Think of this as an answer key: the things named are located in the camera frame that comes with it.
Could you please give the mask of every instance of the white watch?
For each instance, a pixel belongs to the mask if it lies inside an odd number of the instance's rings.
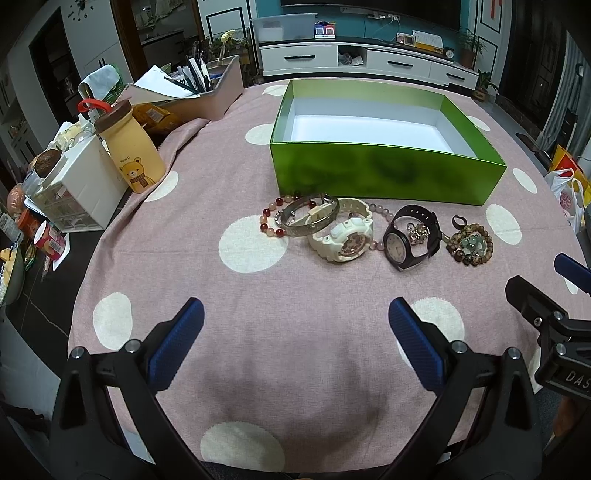
[[[339,198],[341,212],[352,212],[361,215],[352,216],[336,225],[328,235],[314,233],[308,236],[310,245],[316,252],[330,262],[348,262],[364,254],[374,239],[374,219],[369,205],[354,198]],[[325,209],[331,204],[318,205],[309,211],[306,223],[326,216]]]

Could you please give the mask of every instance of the alarm clock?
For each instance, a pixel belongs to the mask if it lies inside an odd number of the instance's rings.
[[[456,54],[456,52],[453,51],[453,48],[445,47],[443,49],[443,54],[446,56],[447,59],[453,60],[453,56]]]

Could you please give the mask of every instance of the floor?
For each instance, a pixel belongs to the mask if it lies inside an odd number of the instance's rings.
[[[124,195],[113,217],[121,211],[129,195]],[[42,279],[45,255],[38,251],[35,263],[25,275],[21,297],[6,308],[6,315],[17,332],[58,376],[66,364],[76,295],[102,233],[71,234],[70,253],[45,279]]]

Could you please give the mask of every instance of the clear plastic box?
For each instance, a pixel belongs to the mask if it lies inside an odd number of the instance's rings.
[[[252,27],[260,44],[314,38],[316,15],[288,14],[253,18]]]

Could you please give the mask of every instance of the television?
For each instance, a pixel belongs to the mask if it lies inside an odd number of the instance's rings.
[[[460,29],[461,4],[462,0],[281,0],[282,7],[334,5],[400,14],[456,31]]]

